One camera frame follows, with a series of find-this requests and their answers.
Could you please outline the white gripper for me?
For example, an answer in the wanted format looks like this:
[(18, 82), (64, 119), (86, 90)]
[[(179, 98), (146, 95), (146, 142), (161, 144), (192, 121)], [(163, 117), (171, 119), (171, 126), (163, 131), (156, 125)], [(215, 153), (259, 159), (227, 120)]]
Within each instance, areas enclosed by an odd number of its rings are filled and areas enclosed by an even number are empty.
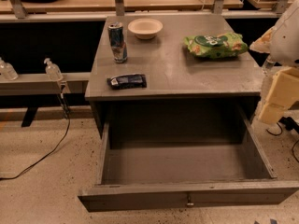
[[(251, 43), (249, 49), (259, 53), (271, 53), (275, 27), (269, 28)], [(257, 111), (258, 120), (266, 124), (278, 122), (284, 113), (299, 101), (299, 69), (282, 68), (263, 82), (261, 102)]]

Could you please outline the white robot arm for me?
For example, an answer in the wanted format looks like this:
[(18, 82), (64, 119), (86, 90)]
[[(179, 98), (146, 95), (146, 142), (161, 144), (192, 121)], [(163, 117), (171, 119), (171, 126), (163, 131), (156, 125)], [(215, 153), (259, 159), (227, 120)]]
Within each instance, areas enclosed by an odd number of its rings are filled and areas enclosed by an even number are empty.
[(249, 49), (269, 54), (263, 65), (266, 78), (257, 115), (259, 121), (274, 124), (299, 101), (299, 0)]

